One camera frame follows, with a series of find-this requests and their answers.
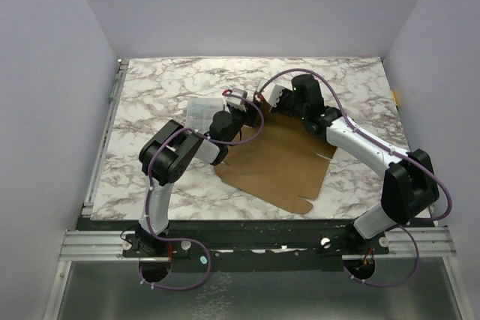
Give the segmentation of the brown cardboard box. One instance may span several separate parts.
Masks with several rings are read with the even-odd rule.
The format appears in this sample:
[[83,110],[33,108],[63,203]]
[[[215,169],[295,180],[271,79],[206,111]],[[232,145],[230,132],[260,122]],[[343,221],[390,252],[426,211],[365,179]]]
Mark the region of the brown cardboard box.
[[230,186],[292,214],[307,214],[320,194],[336,147],[309,135],[298,119],[259,104],[265,123],[253,141],[229,149],[216,175]]

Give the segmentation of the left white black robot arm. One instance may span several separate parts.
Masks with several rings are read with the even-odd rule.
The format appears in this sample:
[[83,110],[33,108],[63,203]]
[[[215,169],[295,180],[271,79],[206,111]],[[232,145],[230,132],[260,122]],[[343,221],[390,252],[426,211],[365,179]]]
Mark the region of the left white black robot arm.
[[157,256],[164,251],[162,235],[169,225],[168,208],[173,185],[193,159],[212,166],[220,164],[229,148],[247,142],[242,128],[262,125],[264,117],[257,104],[244,110],[229,105],[216,112],[206,133],[197,133],[177,121],[168,121],[142,148],[139,161],[147,179],[147,193],[135,234],[146,254]]

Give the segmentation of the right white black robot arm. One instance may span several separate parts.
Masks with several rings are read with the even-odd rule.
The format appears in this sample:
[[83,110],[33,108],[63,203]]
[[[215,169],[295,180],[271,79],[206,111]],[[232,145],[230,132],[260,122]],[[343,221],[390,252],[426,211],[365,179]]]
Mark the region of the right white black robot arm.
[[405,225],[440,197],[429,155],[409,152],[363,130],[342,109],[327,106],[312,74],[291,80],[292,87],[267,85],[260,93],[273,112],[301,120],[306,131],[322,142],[354,156],[382,177],[378,204],[357,217],[344,235],[346,248],[362,253],[372,238]]

